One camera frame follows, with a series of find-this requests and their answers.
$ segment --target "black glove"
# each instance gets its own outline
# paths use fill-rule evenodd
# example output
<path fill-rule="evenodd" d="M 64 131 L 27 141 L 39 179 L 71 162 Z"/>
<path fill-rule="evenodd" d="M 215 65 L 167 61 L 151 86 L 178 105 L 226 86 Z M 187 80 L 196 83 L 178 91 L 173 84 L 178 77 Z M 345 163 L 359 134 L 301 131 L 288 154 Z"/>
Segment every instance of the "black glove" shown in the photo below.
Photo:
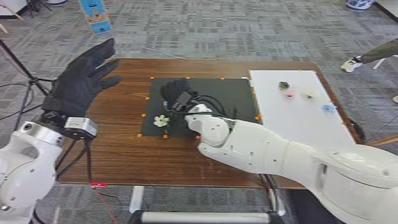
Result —
<path fill-rule="evenodd" d="M 185 111 L 189 109 L 189 105 L 194 104 L 192 100 L 199 96 L 185 79 L 169 82 L 162 86 L 160 95 L 167 102 L 166 108 L 171 111 Z"/>
<path fill-rule="evenodd" d="M 116 53 L 114 44 L 112 38 L 70 63 L 43 102 L 41 108 L 47 112 L 55 111 L 68 117 L 86 117 L 98 93 L 121 82 L 119 76 L 102 80 L 118 67 L 118 61 L 103 64 Z"/>

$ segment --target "gray carpet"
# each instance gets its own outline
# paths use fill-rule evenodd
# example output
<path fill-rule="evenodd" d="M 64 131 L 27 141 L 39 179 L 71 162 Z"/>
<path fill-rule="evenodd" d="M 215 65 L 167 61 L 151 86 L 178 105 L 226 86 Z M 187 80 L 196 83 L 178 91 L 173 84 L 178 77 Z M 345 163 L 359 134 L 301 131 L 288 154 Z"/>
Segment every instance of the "gray carpet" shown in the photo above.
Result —
<path fill-rule="evenodd" d="M 79 53 L 109 37 L 118 40 L 118 57 L 311 61 L 322 68 L 349 116 L 365 128 L 368 141 L 397 134 L 398 105 L 391 97 L 398 95 L 398 59 L 388 59 L 379 70 L 370 66 L 354 74 L 340 70 L 343 61 L 398 37 L 398 24 L 375 7 L 354 12 L 343 0 L 109 0 L 105 4 L 114 30 L 102 36 L 91 34 L 77 1 L 52 12 L 43 10 L 34 18 L 27 14 L 25 21 L 2 21 L 11 34 L 0 33 L 0 38 L 41 78 L 57 77 Z M 2 51 L 0 58 L 2 84 L 23 82 L 27 79 Z M 22 87 L 0 88 L 0 116 L 20 109 L 22 97 Z M 41 101 L 36 91 L 34 105 Z M 13 123 L 15 118 L 0 121 L 2 145 Z M 384 147 L 398 154 L 397 148 L 397 144 Z M 125 198 L 123 223 L 132 188 L 112 187 L 109 191 Z M 253 190 L 151 188 L 151 191 L 146 198 L 153 200 L 150 209 L 155 210 L 263 209 L 260 199 L 247 196 Z M 157 193 L 164 191 L 169 192 L 166 196 Z M 187 199 L 192 192 L 199 201 L 210 198 L 207 206 Z M 235 194 L 244 198 L 238 201 L 231 197 Z M 111 223 L 105 208 L 91 197 L 93 192 L 82 186 L 57 186 L 39 206 L 47 221 L 61 205 L 61 218 L 54 223 Z"/>

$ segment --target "wooden table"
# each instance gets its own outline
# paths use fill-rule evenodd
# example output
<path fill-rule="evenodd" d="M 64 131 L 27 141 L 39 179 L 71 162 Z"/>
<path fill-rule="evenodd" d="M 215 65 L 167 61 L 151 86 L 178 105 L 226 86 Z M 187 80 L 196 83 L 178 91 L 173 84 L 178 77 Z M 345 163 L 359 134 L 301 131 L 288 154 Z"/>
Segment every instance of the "wooden table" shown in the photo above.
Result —
<path fill-rule="evenodd" d="M 114 71 L 123 77 L 123 82 L 100 94 L 89 110 L 89 117 L 100 124 L 100 136 L 93 145 L 96 182 L 118 185 L 262 187 L 258 175 L 246 173 L 201 155 L 196 139 L 137 137 L 151 87 L 150 77 L 240 78 L 249 76 L 251 69 L 315 70 L 343 120 L 350 123 L 313 63 L 123 59 Z M 352 126 L 349 129 L 359 141 Z M 276 179 L 281 188 L 302 188 L 286 178 Z M 63 182 L 87 183 L 84 160 L 64 176 Z"/>

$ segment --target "red object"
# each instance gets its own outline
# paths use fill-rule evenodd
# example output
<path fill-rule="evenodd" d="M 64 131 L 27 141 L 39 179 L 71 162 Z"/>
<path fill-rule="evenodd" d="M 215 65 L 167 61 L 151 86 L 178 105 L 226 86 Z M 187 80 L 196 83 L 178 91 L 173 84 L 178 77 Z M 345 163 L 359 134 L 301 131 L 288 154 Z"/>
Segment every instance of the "red object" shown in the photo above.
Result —
<path fill-rule="evenodd" d="M 107 188 L 107 183 L 91 183 L 93 188 Z"/>
<path fill-rule="evenodd" d="M 112 221 L 114 221 L 114 224 L 118 224 L 116 215 L 114 215 L 114 212 L 112 212 L 112 210 L 111 210 L 111 207 L 109 207 L 107 201 L 105 201 L 105 199 L 103 199 L 103 195 L 102 195 L 102 193 L 100 193 L 98 189 L 95 189 L 95 191 L 96 191 L 96 195 L 98 195 L 98 197 L 100 197 L 100 200 L 102 200 L 103 205 L 105 205 L 105 208 L 107 208 L 107 212 L 109 212 L 111 219 L 112 219 Z"/>
<path fill-rule="evenodd" d="M 295 93 L 288 93 L 288 94 L 286 94 L 286 97 L 288 97 L 288 98 L 295 97 Z"/>

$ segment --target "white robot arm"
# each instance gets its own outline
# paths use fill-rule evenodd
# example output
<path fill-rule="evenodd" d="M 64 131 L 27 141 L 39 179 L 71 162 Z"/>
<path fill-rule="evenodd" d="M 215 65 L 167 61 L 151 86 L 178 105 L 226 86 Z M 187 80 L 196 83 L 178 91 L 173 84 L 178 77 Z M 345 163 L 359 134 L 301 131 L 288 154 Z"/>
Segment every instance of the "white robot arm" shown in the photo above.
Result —
<path fill-rule="evenodd" d="M 0 149 L 0 217 L 2 223 L 31 221 L 36 202 L 55 183 L 54 163 L 63 152 L 64 136 L 27 122 Z"/>
<path fill-rule="evenodd" d="M 210 111 L 199 104 L 189 113 Z M 304 145 L 263 125 L 210 114 L 185 120 L 201 134 L 205 156 L 249 173 L 295 180 L 347 224 L 398 223 L 397 155 L 366 145 Z"/>

